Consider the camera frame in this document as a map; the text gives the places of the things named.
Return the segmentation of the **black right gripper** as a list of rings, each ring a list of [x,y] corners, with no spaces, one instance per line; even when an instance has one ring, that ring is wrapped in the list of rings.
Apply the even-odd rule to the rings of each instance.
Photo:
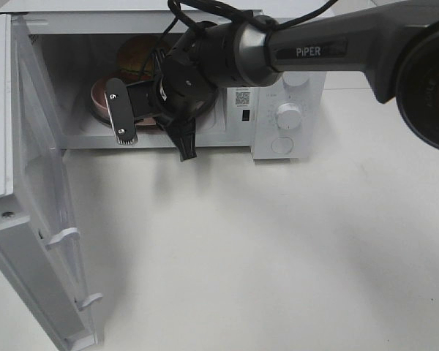
[[[151,116],[168,134],[180,160],[194,159],[196,119],[214,105],[218,88],[203,74],[194,50],[156,50],[151,56],[153,78],[126,84],[135,121]]]

